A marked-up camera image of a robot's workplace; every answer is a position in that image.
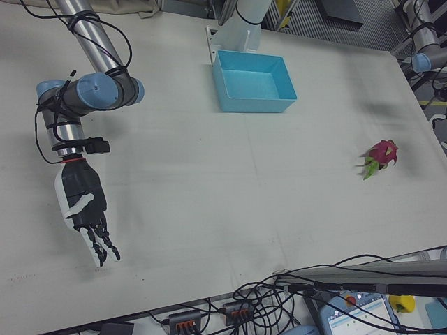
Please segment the robot finger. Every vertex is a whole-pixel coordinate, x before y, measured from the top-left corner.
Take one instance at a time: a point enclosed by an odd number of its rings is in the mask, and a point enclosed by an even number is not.
[[[118,262],[121,259],[121,255],[116,246],[112,244],[109,238],[109,232],[107,231],[107,221],[105,216],[101,219],[101,224],[94,229],[96,240],[104,248],[104,250],[110,255],[110,257]]]
[[[95,262],[96,267],[102,267],[105,261],[105,258],[107,257],[107,253],[101,248],[101,246],[96,243],[95,234],[93,233],[93,230],[90,228],[80,228],[79,232],[81,233],[82,237],[84,237],[84,241],[86,245],[89,247],[91,256],[93,257],[93,260]]]

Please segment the monitor screen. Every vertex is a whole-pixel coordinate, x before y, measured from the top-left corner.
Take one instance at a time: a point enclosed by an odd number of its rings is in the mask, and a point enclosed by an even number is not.
[[[364,301],[360,307],[365,309],[366,311],[373,313],[381,318],[384,318],[388,321],[391,321],[390,314],[388,313],[388,309],[386,308],[385,301],[382,297],[375,297],[370,299],[369,301]],[[353,315],[362,320],[368,321],[375,325],[393,328],[389,323],[376,319],[374,316],[366,314],[365,312],[356,309],[351,311],[349,315]],[[390,335],[392,333],[386,332],[384,330],[380,330],[374,328],[372,326],[366,325],[365,323],[361,323],[360,321],[354,320],[349,316],[340,313],[338,311],[334,312],[334,315],[331,315],[328,318],[330,330],[332,335]]]

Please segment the blue plastic tray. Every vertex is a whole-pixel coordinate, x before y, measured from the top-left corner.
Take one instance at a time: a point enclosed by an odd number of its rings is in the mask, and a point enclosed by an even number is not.
[[[283,112],[297,100],[282,57],[218,50],[214,83],[224,112]]]

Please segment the pink dragon fruit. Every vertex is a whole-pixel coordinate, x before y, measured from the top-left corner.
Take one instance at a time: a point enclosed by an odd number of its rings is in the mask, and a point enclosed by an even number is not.
[[[370,178],[378,170],[385,169],[388,163],[397,162],[397,146],[392,140],[382,140],[374,145],[365,157],[365,177],[363,180]]]

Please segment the cable connector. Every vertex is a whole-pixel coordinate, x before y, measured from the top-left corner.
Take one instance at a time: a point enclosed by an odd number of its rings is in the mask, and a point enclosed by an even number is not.
[[[170,314],[163,324],[169,325],[169,335],[199,335],[201,320],[199,311],[186,311]]]
[[[230,302],[223,305],[225,326],[240,324],[253,319],[254,307],[248,302]]]

